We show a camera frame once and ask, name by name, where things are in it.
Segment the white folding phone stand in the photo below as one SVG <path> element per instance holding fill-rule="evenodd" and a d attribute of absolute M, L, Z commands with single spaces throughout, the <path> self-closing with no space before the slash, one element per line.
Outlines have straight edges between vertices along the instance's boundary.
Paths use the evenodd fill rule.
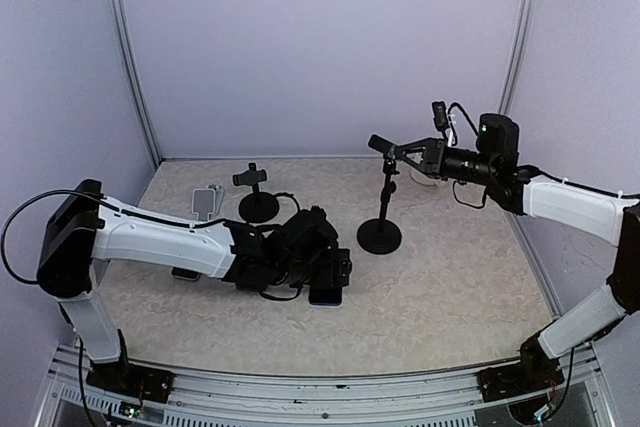
<path fill-rule="evenodd" d="M 224 197 L 222 185 L 211 184 L 193 190 L 191 212 L 198 222 L 206 222 L 216 217 Z"/>

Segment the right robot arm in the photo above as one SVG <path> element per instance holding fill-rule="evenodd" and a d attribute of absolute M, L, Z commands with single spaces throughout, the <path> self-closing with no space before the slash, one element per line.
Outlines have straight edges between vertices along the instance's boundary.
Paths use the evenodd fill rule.
<path fill-rule="evenodd" d="M 544 328 L 533 339 L 539 352 L 513 366 L 511 380 L 523 391 L 535 389 L 551 371 L 549 359 L 622 321 L 639 310 L 639 198 L 606 193 L 521 165 L 519 127 L 509 117 L 481 116 L 474 150 L 444 139 L 425 138 L 380 148 L 426 177 L 477 184 L 504 211 L 563 225 L 615 248 L 612 272 L 604 284 Z"/>

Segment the blue phone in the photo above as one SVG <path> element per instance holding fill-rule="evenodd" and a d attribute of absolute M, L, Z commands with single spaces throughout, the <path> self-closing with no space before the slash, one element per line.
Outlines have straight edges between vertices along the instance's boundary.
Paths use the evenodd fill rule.
<path fill-rule="evenodd" d="M 310 287 L 308 301 L 316 307 L 339 307 L 342 305 L 342 287 Z"/>

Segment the short black phone stand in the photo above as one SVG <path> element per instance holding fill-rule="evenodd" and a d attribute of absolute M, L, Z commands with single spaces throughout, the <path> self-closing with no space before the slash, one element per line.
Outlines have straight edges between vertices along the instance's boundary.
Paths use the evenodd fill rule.
<path fill-rule="evenodd" d="M 240 217 L 248 223 L 265 223 L 279 213 L 279 201 L 274 194 L 260 190 L 260 184 L 267 180 L 265 169 L 258 169 L 254 162 L 248 164 L 246 171 L 232 176 L 235 187 L 250 187 L 252 192 L 246 195 L 238 206 Z"/>

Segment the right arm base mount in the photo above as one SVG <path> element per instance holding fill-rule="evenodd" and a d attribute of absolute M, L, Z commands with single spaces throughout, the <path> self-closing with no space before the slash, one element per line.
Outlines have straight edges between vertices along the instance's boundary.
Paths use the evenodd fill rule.
<path fill-rule="evenodd" d="M 493 402 L 548 389 L 565 381 L 557 359 L 523 357 L 517 363 L 481 370 L 477 374 L 482 399 Z"/>

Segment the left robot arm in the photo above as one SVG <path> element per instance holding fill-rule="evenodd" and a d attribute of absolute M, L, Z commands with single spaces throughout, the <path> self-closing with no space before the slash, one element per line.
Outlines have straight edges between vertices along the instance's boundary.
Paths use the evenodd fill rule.
<path fill-rule="evenodd" d="M 94 179 L 74 189 L 36 195 L 5 220 L 1 236 L 33 204 L 55 196 L 63 202 L 49 218 L 34 278 L 1 262 L 17 282 L 53 297 L 83 342 L 94 369 L 121 392 L 140 381 L 128 360 L 126 342 L 94 286 L 96 260 L 124 260 L 185 270 L 272 300 L 272 287 L 287 285 L 308 293 L 313 305 L 338 306 L 352 272 L 350 252 L 326 212 L 298 210 L 283 224 L 253 225 L 218 218 L 196 222 L 160 214 L 107 196 Z"/>

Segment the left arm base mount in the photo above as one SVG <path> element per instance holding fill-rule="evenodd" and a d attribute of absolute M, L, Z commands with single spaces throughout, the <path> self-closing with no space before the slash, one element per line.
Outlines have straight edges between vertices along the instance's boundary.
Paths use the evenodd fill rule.
<path fill-rule="evenodd" d="M 174 374 L 170 371 L 137 364 L 96 364 L 87 374 L 91 387 L 104 391 L 166 404 L 173 386 Z"/>

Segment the tall black phone stand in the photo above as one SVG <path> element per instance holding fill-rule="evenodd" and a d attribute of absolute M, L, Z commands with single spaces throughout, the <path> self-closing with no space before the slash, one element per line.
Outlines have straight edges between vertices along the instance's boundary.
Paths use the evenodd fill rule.
<path fill-rule="evenodd" d="M 393 144 L 372 134 L 368 146 L 383 155 L 384 183 L 380 194 L 380 208 L 377 218 L 363 222 L 357 230 L 357 242 L 366 252 L 373 255 L 387 255 L 396 251 L 401 244 L 402 234 L 399 227 L 387 218 L 389 203 L 397 186 L 393 177 L 399 174 L 393 157 Z"/>

